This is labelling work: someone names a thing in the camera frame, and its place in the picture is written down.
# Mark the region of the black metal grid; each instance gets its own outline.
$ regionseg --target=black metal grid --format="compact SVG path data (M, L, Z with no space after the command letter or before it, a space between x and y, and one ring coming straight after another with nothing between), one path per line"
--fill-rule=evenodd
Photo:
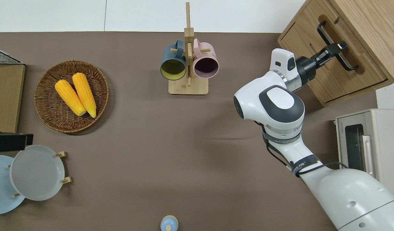
M23 63L11 57L10 55L0 51L0 65L23 65Z

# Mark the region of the oven window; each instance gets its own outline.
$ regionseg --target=oven window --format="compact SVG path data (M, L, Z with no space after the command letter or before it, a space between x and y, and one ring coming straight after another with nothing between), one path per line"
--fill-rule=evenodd
M348 167L365 171L363 163L363 142L360 139L362 135L364 135L362 124L349 125L345 127Z

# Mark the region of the toaster oven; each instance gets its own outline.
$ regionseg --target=toaster oven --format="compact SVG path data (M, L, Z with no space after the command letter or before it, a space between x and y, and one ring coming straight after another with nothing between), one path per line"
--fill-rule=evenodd
M394 109L369 109L334 121L338 158L365 171L394 195Z

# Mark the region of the wooden base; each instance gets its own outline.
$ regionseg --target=wooden base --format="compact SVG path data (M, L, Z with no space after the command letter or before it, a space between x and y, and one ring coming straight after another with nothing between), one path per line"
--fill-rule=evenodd
M191 77L188 86L188 78L184 76L176 81L169 80L169 93L172 95L207 95L209 93L209 80L200 77Z

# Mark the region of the oven handle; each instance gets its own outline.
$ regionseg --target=oven handle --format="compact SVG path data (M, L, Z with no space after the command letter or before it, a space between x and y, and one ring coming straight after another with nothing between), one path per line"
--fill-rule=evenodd
M373 168L373 154L371 152L371 138L370 136L363 137L363 149L364 149L364 159L365 159L365 171L372 177L374 177Z

